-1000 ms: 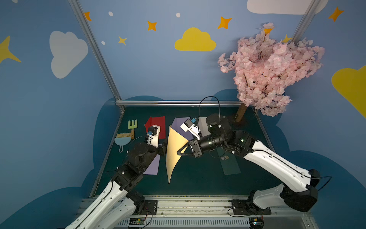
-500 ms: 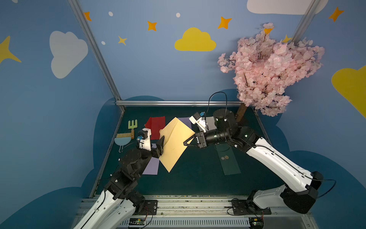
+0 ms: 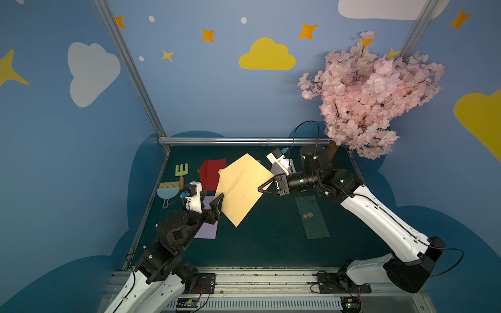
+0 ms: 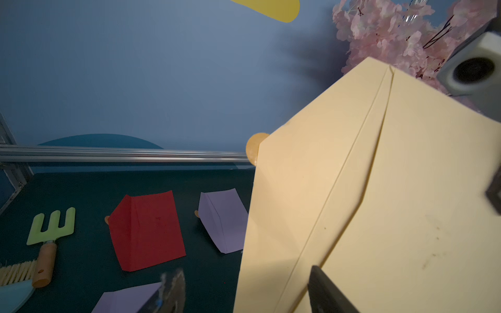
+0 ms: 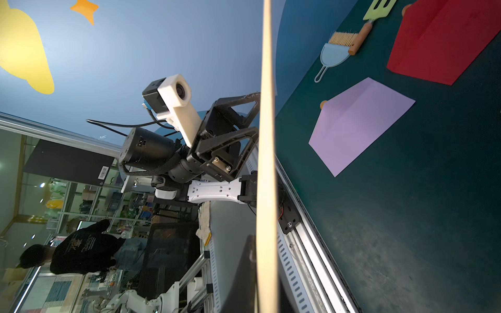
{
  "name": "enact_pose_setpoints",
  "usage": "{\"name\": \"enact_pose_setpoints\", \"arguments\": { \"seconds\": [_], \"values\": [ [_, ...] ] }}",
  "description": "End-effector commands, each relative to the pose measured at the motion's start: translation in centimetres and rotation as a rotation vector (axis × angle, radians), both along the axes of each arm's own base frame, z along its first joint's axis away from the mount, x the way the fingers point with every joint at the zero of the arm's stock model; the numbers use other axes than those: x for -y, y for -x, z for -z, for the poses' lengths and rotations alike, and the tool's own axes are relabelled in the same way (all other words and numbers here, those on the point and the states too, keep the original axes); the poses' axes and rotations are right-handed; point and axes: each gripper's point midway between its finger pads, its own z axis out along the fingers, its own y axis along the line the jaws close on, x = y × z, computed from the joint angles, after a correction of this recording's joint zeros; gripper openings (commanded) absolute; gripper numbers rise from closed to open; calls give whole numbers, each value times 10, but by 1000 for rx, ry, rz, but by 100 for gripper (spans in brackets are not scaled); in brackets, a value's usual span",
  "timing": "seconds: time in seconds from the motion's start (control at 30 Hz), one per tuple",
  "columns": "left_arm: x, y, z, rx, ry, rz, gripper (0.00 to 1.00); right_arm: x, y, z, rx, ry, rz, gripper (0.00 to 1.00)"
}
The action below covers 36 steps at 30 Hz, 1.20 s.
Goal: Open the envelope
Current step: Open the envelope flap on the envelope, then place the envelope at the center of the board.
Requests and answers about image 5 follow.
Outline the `tan kraft envelope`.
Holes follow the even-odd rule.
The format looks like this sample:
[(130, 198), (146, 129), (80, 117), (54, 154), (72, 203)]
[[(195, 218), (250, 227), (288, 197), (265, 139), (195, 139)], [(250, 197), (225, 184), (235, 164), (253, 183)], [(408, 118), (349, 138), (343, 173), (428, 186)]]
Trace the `tan kraft envelope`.
[(275, 169), (275, 87), (273, 77), (272, 2), (264, 1), (257, 179), (256, 312), (279, 311), (277, 251), (277, 176)]

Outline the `red envelope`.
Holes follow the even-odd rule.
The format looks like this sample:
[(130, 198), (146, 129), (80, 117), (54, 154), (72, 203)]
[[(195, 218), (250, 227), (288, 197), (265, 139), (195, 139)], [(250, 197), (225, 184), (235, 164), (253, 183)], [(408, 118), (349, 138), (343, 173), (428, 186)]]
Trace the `red envelope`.
[(416, 1), (405, 9), (387, 69), (451, 86), (499, 32), (499, 1)]

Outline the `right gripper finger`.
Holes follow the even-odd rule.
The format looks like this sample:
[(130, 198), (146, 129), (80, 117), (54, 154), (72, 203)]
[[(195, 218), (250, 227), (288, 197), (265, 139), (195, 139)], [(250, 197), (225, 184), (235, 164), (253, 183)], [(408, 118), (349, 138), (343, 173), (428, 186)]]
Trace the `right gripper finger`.
[(249, 235), (245, 242), (230, 292), (221, 312), (255, 312), (257, 287), (256, 236)]

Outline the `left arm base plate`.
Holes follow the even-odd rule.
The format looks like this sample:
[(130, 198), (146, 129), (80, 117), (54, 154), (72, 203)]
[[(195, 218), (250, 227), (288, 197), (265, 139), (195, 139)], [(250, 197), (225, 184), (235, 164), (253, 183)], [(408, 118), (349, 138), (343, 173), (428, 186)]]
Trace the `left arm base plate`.
[(279, 226), (284, 235), (290, 233), (300, 222), (301, 216), (289, 192), (285, 189), (282, 183), (279, 183), (277, 188), (278, 194), (278, 213)]

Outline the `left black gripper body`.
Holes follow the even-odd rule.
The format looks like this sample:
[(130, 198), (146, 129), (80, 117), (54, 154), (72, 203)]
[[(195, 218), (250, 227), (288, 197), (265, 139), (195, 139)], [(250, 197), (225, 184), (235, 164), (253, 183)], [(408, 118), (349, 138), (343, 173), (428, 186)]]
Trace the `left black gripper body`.
[(233, 113), (214, 105), (204, 116), (187, 158), (190, 164), (218, 181), (237, 177), (236, 162), (241, 144), (236, 139), (238, 128)]

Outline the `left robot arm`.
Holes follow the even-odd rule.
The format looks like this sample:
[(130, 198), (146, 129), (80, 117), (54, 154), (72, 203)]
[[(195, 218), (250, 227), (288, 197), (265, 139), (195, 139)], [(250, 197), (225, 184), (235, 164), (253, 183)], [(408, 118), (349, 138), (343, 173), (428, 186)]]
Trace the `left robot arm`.
[(260, 94), (221, 98), (204, 116), (192, 147), (142, 128), (127, 136), (118, 160), (128, 176), (149, 177), (159, 203), (229, 201), (257, 205), (257, 172), (240, 173), (258, 143), (251, 125)]

